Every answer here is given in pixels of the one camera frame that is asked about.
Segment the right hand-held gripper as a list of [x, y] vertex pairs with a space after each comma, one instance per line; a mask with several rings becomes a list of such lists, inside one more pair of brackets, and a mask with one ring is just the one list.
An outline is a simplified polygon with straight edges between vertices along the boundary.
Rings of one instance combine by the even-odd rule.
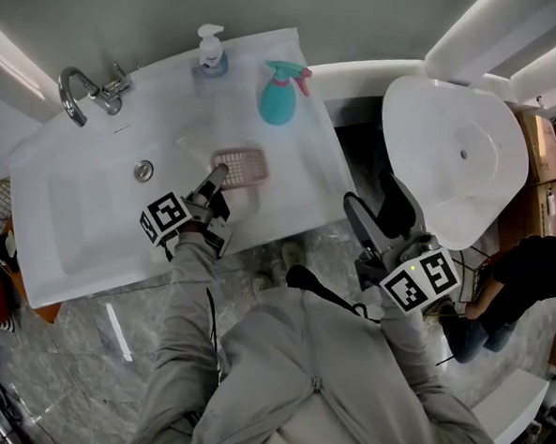
[[[381, 172], [378, 181], [383, 202], [377, 215], [353, 192], [343, 196], [343, 210], [365, 248], [355, 261], [356, 273], [362, 290], [380, 288], [410, 315], [459, 288], [460, 279], [435, 235], [421, 232], [412, 238], [416, 210], [408, 188], [389, 171]], [[398, 237], [409, 241], [389, 247], [389, 238]]]

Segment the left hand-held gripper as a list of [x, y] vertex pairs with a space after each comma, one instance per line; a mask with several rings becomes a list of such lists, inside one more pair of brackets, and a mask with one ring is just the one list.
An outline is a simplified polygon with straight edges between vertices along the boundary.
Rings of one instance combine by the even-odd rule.
[[233, 235], [226, 222], [228, 204], [220, 191], [228, 173], [227, 165], [219, 163], [186, 197], [169, 192], [142, 210], [139, 223], [158, 254], [172, 258], [182, 229], [193, 224], [218, 256], [224, 255]]

